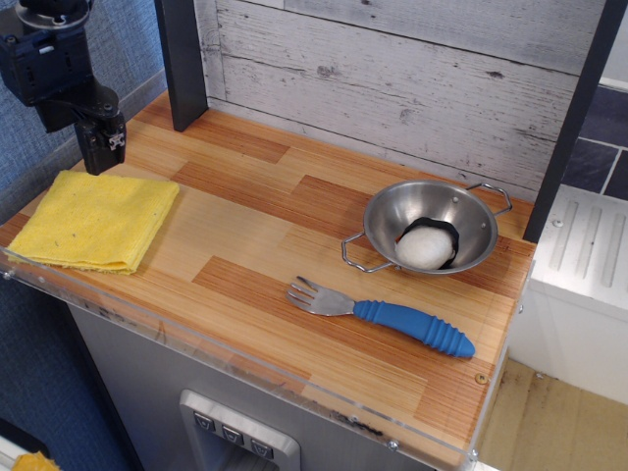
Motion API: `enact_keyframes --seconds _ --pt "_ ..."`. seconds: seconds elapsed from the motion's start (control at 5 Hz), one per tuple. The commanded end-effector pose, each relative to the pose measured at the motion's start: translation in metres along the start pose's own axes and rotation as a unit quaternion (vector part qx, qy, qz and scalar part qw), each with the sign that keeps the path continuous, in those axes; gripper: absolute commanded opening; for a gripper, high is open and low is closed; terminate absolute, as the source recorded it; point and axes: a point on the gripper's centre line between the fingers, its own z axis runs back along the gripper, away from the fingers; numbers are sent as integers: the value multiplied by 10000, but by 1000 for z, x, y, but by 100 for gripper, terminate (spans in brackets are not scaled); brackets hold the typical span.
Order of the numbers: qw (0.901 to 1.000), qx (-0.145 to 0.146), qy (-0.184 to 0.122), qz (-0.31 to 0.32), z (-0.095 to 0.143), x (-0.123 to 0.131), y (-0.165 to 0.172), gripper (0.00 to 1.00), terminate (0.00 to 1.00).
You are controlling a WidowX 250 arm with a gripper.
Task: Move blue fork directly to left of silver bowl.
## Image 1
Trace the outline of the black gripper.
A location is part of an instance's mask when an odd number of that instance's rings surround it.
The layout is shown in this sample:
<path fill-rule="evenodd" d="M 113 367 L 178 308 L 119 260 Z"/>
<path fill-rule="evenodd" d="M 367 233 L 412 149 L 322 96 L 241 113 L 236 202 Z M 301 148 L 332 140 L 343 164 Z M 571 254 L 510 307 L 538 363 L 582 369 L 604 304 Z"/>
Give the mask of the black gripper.
<path fill-rule="evenodd" d="M 92 70 L 85 29 L 1 31 L 1 77 L 48 132 L 74 124 L 86 171 L 98 176 L 126 158 L 127 128 L 116 93 Z"/>

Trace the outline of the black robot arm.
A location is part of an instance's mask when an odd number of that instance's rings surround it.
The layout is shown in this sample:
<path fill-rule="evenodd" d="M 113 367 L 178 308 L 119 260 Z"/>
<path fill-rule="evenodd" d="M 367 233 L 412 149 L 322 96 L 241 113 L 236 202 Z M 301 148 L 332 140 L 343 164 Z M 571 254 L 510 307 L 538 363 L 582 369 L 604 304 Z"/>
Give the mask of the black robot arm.
<path fill-rule="evenodd" d="M 125 162 L 119 97 L 95 77 L 85 25 L 91 1 L 19 1 L 1 11 L 1 77 L 48 133 L 72 126 L 92 175 Z"/>

